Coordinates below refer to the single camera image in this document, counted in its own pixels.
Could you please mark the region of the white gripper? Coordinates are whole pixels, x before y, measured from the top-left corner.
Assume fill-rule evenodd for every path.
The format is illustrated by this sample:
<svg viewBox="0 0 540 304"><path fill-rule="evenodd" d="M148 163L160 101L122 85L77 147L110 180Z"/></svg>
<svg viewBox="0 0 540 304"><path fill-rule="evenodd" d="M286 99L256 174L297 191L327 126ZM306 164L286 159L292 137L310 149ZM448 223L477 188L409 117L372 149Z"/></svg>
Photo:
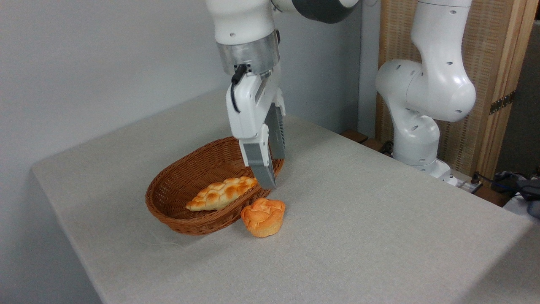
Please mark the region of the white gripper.
<svg viewBox="0 0 540 304"><path fill-rule="evenodd" d="M239 140L245 166L263 189L277 187L269 144L273 158L286 157L281 75L281 68L266 76L237 68L226 95L232 135Z"/></svg>

